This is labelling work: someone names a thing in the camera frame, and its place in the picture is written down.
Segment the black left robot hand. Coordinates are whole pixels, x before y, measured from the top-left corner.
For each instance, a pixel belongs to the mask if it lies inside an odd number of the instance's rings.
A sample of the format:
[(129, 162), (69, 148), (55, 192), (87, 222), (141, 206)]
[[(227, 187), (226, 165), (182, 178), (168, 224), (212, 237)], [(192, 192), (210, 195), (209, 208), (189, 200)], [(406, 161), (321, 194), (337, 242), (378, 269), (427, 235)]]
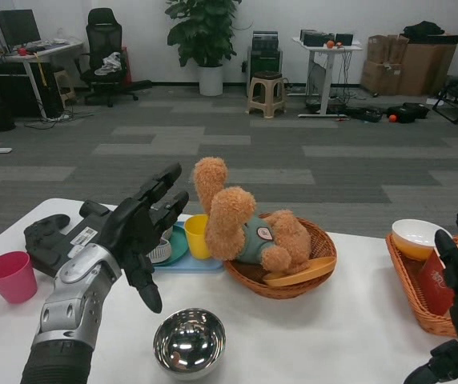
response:
[(135, 196), (123, 200), (109, 215), (98, 238), (98, 244), (124, 270), (129, 285), (156, 314), (162, 311), (163, 304), (152, 278), (154, 267), (148, 254), (159, 245), (164, 231), (177, 221), (189, 194), (182, 190), (157, 210), (151, 206), (167, 194), (181, 173), (182, 167), (176, 162), (148, 179)]

